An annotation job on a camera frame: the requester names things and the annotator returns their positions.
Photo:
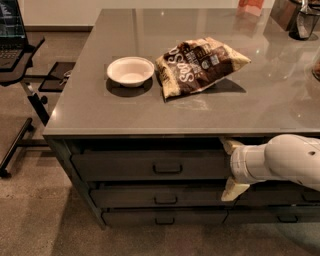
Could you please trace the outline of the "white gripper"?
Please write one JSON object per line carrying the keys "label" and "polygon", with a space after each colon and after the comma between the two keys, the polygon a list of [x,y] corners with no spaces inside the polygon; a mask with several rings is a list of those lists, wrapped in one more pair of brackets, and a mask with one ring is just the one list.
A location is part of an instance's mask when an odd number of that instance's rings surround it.
{"label": "white gripper", "polygon": [[233,201],[244,193],[249,184],[264,182],[266,171],[264,150],[265,145],[243,146],[243,143],[233,139],[220,137],[225,152],[231,155],[230,166],[233,176],[227,179],[221,200]]}

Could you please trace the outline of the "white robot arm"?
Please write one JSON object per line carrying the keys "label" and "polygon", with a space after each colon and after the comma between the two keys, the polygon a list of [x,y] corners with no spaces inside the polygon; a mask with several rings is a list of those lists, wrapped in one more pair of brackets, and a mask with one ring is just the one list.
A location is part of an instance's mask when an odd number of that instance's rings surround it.
{"label": "white robot arm", "polygon": [[230,156],[232,173],[222,201],[233,201],[251,184],[269,180],[291,181],[320,190],[320,140],[317,138],[282,134],[261,145],[245,145],[231,138],[220,141]]}

